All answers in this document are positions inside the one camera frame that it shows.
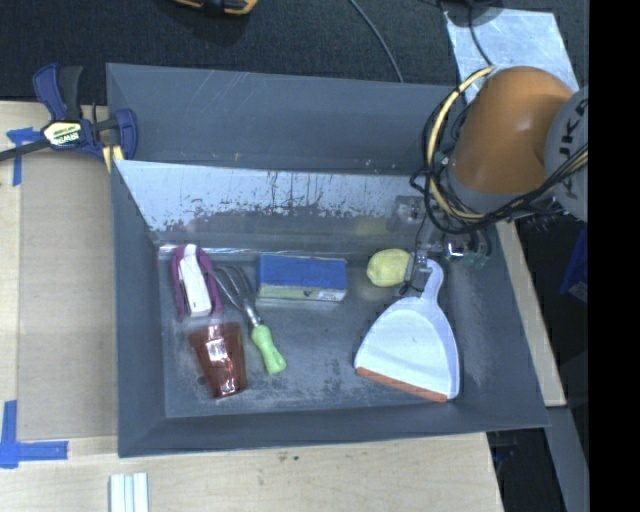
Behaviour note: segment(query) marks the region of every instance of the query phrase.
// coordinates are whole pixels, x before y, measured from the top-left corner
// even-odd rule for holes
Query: red cup
[[[213,398],[234,395],[247,387],[242,332],[238,322],[209,325],[189,334]]]

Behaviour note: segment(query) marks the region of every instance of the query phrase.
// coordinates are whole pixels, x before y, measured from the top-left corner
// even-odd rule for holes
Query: sponge
[[[367,265],[367,277],[382,288],[404,281],[411,255],[402,249],[384,249],[371,256]]]
[[[340,302],[347,294],[347,262],[341,258],[262,254],[257,296]]]

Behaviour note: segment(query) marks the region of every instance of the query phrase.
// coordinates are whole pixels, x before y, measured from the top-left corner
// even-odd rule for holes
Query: wooden table
[[[11,147],[7,130],[37,129],[48,120],[40,104],[0,102],[0,148]],[[44,152],[49,156],[39,156],[38,165],[46,165],[49,157],[70,158]],[[28,243],[21,239],[21,189],[11,185],[12,174],[13,161],[0,164],[3,401],[18,395],[20,251]],[[510,224],[498,230],[545,403],[565,405],[517,233]],[[503,510],[483,433],[136,459],[118,458],[113,435],[77,437],[70,439],[68,460],[22,462],[18,469],[0,470],[0,510],[108,510],[109,476],[137,472],[148,474],[153,511]]]

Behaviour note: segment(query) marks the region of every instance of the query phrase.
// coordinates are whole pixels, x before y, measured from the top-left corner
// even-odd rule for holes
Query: cardboard
[[[43,106],[23,108],[24,114],[30,111],[34,128],[46,124]],[[104,114],[101,108],[99,115]],[[115,434],[113,229],[106,167],[84,155],[46,149],[23,157],[20,189],[18,439]]]

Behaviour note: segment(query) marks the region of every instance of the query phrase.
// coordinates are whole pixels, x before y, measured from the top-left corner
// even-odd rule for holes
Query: green handle
[[[262,352],[262,359],[269,375],[279,373],[287,367],[284,357],[280,355],[273,344],[271,330],[266,325],[261,324],[254,327],[251,331],[251,339]]]

